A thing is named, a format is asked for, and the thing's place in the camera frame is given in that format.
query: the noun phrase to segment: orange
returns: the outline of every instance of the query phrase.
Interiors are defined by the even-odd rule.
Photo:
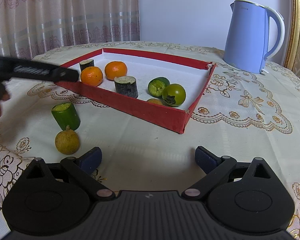
[[[114,80],[115,77],[126,76],[128,72],[127,66],[122,61],[109,62],[105,67],[107,79]]]
[[[103,73],[98,67],[87,67],[81,71],[81,82],[91,86],[98,86],[103,79]]]
[[[163,106],[163,103],[159,99],[156,99],[156,98],[150,98],[147,100],[147,102]]]

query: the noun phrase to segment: gold picture frame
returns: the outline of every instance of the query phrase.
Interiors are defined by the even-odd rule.
[[[300,0],[292,0],[292,15],[289,43],[283,66],[294,68],[300,42]]]

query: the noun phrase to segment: pink patterned curtain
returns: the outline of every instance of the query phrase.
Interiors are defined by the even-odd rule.
[[[0,55],[140,40],[138,0],[0,0]]]

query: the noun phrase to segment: yellow citrus fruit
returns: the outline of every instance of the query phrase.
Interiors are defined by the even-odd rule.
[[[80,147],[79,137],[75,131],[70,129],[69,125],[65,131],[57,134],[54,143],[57,150],[66,155],[75,153]]]
[[[150,98],[149,100],[147,100],[147,102],[163,106],[163,103],[156,98]]]
[[[109,62],[105,67],[105,74],[107,79],[114,80],[116,77],[126,76],[128,73],[128,68],[122,61],[112,61]]]
[[[82,83],[97,87],[103,80],[103,73],[98,67],[87,67],[82,70],[80,78]]]

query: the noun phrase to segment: dark cucumber piece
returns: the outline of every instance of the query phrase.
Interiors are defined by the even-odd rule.
[[[86,60],[80,61],[79,65],[80,65],[80,69],[82,71],[87,67],[94,67],[94,61],[93,61],[93,59],[86,59]]]
[[[54,106],[51,109],[51,113],[63,131],[66,130],[67,125],[69,125],[70,129],[73,131],[77,130],[80,126],[80,118],[71,102]]]
[[[148,91],[150,95],[155,98],[160,98],[162,96],[162,91],[170,85],[170,82],[165,77],[158,77],[151,80],[148,84]]]
[[[114,78],[115,91],[131,98],[138,97],[137,80],[134,77],[123,76]]]

